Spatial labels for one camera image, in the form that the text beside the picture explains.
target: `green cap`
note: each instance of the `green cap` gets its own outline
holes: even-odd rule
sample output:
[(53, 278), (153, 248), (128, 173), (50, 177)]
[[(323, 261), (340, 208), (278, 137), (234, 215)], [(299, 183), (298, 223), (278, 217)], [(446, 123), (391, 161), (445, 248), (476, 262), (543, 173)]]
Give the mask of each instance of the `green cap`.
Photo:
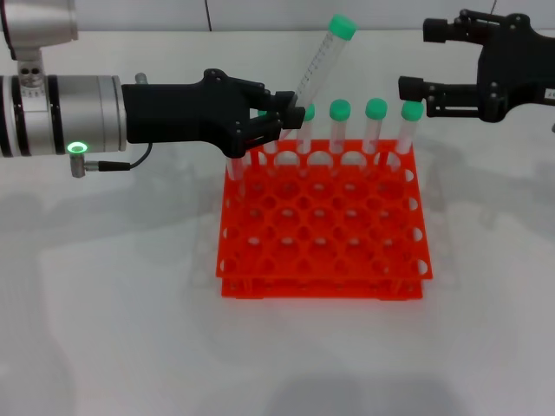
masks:
[(420, 101), (405, 101), (401, 116), (407, 121), (418, 121), (424, 114), (424, 105)]
[(306, 109), (306, 113), (304, 113), (304, 121), (310, 121), (316, 115), (316, 109), (314, 108), (314, 104), (310, 104), (310, 106)]
[(335, 15), (330, 20), (328, 29), (331, 33), (342, 38), (344, 41), (350, 41), (356, 32), (356, 24), (348, 17)]
[(366, 116), (372, 120), (383, 120), (388, 113), (388, 103), (381, 98), (373, 98), (366, 104)]
[(350, 104), (346, 100), (335, 100), (330, 106), (330, 117), (335, 121), (346, 121), (350, 117)]

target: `white wall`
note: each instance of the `white wall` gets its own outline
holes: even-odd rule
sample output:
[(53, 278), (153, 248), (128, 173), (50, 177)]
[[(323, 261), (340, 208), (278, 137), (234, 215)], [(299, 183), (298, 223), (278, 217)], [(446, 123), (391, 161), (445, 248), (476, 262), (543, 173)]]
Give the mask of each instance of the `white wall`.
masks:
[[(214, 30), (323, 29), (334, 13), (362, 29), (417, 29), (426, 17), (489, 11), (493, 0), (206, 0)], [(205, 0), (75, 0), (80, 30), (208, 30)], [(496, 13), (524, 12), (555, 28), (554, 0), (498, 0)]]

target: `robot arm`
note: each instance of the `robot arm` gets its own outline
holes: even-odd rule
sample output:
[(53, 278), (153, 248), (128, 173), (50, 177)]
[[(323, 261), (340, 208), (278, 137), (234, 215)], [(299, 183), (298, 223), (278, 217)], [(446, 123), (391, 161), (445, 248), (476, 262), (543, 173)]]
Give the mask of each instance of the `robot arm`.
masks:
[(462, 10), (454, 23), (426, 19), (424, 42), (482, 45), (476, 85), (399, 78), (402, 100), (426, 100), (428, 117), (479, 117), (498, 122), (526, 103), (555, 106), (555, 38), (539, 35), (523, 14)]
[[(0, 77), (0, 153), (70, 153), (72, 173), (128, 170), (84, 161), (84, 153), (124, 151), (129, 143), (205, 141), (240, 158), (300, 128), (293, 92), (208, 69), (192, 85), (121, 85), (117, 76), (45, 75), (41, 48), (77, 40), (73, 0), (0, 0), (0, 17), (17, 75)], [(267, 114), (250, 118), (251, 108)]]

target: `green indicator light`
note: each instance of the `green indicator light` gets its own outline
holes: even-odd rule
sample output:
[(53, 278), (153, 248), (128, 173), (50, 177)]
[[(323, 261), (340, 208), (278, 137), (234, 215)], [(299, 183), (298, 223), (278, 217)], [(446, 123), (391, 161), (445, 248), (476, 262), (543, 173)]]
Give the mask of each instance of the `green indicator light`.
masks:
[(68, 145), (68, 152), (70, 153), (85, 153), (88, 146), (81, 141), (74, 141)]

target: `cable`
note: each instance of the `cable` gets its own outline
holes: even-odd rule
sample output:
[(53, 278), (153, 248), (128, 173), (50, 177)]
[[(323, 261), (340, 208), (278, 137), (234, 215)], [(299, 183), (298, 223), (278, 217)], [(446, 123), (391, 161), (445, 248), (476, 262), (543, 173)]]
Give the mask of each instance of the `cable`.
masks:
[(107, 162), (107, 161), (100, 161), (100, 162), (92, 162), (98, 164), (98, 172), (118, 172), (118, 171), (130, 171), (134, 169), (142, 162), (144, 162), (150, 152), (153, 151), (153, 144), (148, 143), (147, 151), (134, 163), (125, 163), (125, 162)]

